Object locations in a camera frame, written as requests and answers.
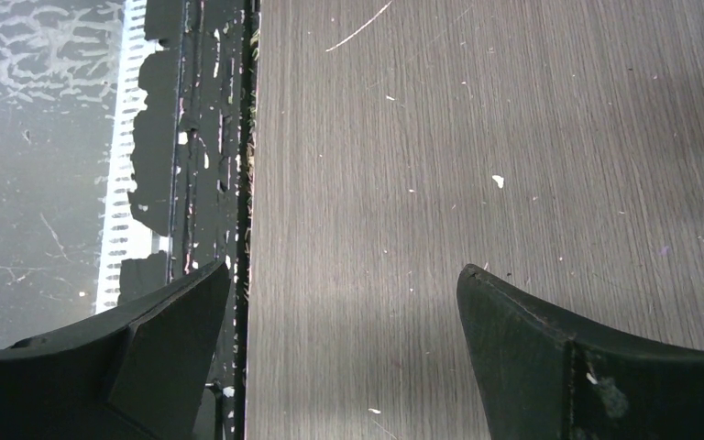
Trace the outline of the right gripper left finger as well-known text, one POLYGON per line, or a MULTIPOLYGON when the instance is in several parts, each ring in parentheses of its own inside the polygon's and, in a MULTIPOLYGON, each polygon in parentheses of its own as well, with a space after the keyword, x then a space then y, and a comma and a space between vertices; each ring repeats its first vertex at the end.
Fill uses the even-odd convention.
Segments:
POLYGON ((222 261, 0 349, 0 439, 188 439, 231 285, 222 261))

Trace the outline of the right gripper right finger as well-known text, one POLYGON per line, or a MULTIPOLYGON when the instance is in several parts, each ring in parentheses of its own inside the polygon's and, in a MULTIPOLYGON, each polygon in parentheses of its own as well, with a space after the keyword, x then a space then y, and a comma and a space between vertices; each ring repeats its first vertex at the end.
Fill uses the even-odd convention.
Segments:
POLYGON ((456 299, 494 439, 704 439, 704 351, 631 335, 469 264, 456 299))

